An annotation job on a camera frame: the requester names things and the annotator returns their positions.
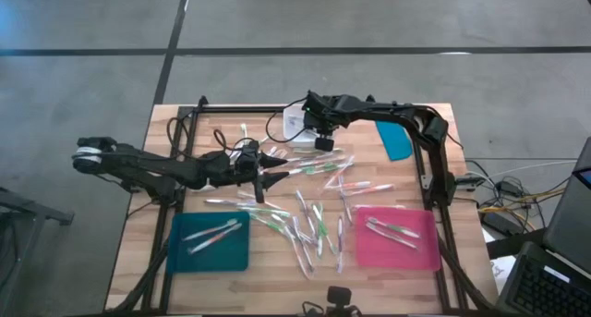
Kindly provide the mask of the dark grey open laptop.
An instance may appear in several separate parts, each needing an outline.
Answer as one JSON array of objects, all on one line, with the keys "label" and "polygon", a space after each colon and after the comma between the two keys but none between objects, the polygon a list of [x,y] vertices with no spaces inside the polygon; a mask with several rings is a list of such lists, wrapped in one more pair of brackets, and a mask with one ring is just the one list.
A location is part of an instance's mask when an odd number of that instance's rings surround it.
[{"label": "dark grey open laptop", "polygon": [[497,301],[529,317],[591,317],[591,137],[541,241],[526,242]]}]

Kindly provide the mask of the teal plastic bin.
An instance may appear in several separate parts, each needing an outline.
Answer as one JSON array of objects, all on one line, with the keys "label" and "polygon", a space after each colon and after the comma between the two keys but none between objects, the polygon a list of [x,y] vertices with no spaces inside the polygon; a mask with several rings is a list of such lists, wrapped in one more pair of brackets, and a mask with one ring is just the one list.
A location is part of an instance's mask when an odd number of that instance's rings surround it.
[{"label": "teal plastic bin", "polygon": [[[192,255],[188,249],[221,233],[183,241],[182,238],[236,218],[242,226],[223,239]],[[173,218],[166,270],[176,273],[241,272],[248,268],[250,217],[247,212],[180,213]]]}]

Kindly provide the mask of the white paper sheet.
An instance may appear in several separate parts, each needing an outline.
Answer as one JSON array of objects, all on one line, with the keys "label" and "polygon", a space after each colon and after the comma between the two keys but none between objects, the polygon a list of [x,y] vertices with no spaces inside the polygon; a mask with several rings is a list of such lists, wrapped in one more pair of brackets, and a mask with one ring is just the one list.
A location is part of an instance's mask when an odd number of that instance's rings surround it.
[{"label": "white paper sheet", "polygon": [[516,258],[513,256],[504,256],[490,261],[492,273],[496,281],[506,279],[511,272]]}]

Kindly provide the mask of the teal plastic lid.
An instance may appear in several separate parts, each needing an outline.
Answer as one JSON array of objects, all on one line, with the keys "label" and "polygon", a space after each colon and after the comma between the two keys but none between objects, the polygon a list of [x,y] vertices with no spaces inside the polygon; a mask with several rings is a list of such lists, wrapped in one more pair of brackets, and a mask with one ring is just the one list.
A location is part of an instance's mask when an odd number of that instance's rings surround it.
[{"label": "teal plastic lid", "polygon": [[392,162],[407,159],[412,155],[413,146],[402,126],[378,121],[376,128],[388,158]]}]

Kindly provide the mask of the black metal stand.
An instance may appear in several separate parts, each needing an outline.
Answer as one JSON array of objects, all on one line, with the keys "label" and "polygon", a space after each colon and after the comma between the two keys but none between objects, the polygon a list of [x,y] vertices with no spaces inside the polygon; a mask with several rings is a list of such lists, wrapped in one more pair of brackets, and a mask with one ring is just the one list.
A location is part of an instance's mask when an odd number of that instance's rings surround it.
[{"label": "black metal stand", "polygon": [[74,214],[59,211],[0,188],[0,317],[7,317],[23,265],[47,220],[70,226]]}]

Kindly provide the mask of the black aluminium table frame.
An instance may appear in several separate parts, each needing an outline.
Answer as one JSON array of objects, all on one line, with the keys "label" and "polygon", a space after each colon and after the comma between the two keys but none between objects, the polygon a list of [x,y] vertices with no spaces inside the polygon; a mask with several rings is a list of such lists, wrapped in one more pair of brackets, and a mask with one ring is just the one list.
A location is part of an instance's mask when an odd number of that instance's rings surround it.
[{"label": "black aluminium table frame", "polygon": [[[262,138],[265,122],[273,112],[284,104],[204,104],[198,114],[195,132],[194,151],[212,151],[215,140],[211,136],[214,128],[223,129],[229,141],[238,137],[239,124],[246,122],[252,138]],[[165,145],[165,123],[170,117],[185,114],[197,104],[162,104],[155,105],[148,127],[145,149],[158,154],[170,151]],[[347,151],[354,151],[355,160],[360,165],[348,169],[351,179],[363,179],[362,174],[374,178],[378,183],[393,183],[392,192],[376,192],[368,195],[371,202],[383,203],[395,201],[403,204],[406,209],[420,210],[427,206],[435,206],[425,201],[422,183],[419,183],[419,170],[427,172],[428,155],[426,151],[419,153],[422,157],[390,162],[381,144],[375,124],[368,121],[357,121],[348,129],[340,129],[336,133],[337,145],[343,145]],[[265,200],[278,203],[289,210],[297,209],[295,184],[303,189],[304,199],[322,200],[328,208],[331,233],[336,231],[336,221],[343,208],[337,200],[336,192],[321,195],[319,178],[293,177],[287,183],[277,183],[269,193],[265,192]],[[468,201],[467,193],[459,192],[458,199],[444,210],[433,207],[434,215],[440,223],[436,224],[439,234],[445,239],[453,235],[457,257],[453,257],[461,265],[466,277],[470,278],[472,288],[462,283],[461,276],[452,273],[452,269],[442,262],[438,272],[366,268],[356,265],[354,255],[355,238],[346,234],[344,272],[334,271],[335,258],[322,257],[311,280],[301,273],[296,262],[291,243],[279,233],[255,221],[251,226],[251,248],[249,267],[244,272],[178,274],[169,275],[165,272],[165,262],[159,266],[153,281],[148,284],[145,296],[140,297],[130,313],[165,315],[296,315],[301,313],[303,301],[326,303],[329,286],[348,287],[353,292],[354,304],[367,315],[390,314],[431,314],[444,313],[449,309],[466,308],[476,311],[477,305],[468,294],[476,294],[478,304],[486,301],[492,306],[498,297],[488,250],[476,214],[476,204]],[[162,233],[163,241],[170,234],[175,209],[160,212],[156,206],[135,213],[126,221],[114,275],[105,299],[105,312],[114,311],[123,303],[133,286],[139,283],[147,270],[156,234]]]}]

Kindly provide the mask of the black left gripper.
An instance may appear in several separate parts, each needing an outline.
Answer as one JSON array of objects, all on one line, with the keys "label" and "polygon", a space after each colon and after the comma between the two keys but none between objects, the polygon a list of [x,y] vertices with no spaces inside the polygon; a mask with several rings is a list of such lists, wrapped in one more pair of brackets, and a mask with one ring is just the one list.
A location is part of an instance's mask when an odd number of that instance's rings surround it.
[{"label": "black left gripper", "polygon": [[[288,172],[259,174],[259,168],[255,172],[239,172],[235,169],[235,164],[230,164],[230,157],[225,152],[209,152],[199,158],[199,163],[196,189],[206,186],[219,188],[252,183],[257,203],[264,203],[264,192],[289,176]],[[273,168],[287,163],[286,159],[273,157],[266,153],[259,156],[259,165],[262,168]]]}]

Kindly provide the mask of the pink plastic bin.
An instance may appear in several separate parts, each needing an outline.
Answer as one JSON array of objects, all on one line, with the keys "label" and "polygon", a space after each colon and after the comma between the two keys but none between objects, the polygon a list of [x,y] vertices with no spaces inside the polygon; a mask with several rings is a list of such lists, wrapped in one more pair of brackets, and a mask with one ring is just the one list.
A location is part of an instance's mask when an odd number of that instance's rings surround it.
[{"label": "pink plastic bin", "polygon": [[[420,238],[410,238],[402,233],[375,225],[388,234],[394,234],[417,245],[417,250],[370,231],[365,226],[369,217],[417,232]],[[434,215],[430,211],[407,209],[358,210],[355,215],[355,253],[356,263],[361,267],[436,272],[441,268],[441,261]]]}]

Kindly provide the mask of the black power strip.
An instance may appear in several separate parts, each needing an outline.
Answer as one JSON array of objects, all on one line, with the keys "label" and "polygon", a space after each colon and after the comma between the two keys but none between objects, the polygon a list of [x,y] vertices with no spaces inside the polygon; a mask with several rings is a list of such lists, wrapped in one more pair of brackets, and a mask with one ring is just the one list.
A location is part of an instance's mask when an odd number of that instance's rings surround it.
[{"label": "black power strip", "polygon": [[482,213],[480,222],[504,235],[510,235],[514,230],[514,223],[497,213]]}]

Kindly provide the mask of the white plastic bin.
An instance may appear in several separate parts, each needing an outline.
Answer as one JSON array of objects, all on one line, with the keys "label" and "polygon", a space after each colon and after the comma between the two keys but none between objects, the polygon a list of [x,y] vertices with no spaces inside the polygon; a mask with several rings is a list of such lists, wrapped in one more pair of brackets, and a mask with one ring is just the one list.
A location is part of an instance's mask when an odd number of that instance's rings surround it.
[{"label": "white plastic bin", "polygon": [[296,135],[304,128],[304,115],[302,104],[293,104],[283,110],[283,138],[294,146],[311,147],[317,138],[315,132],[305,130]]}]

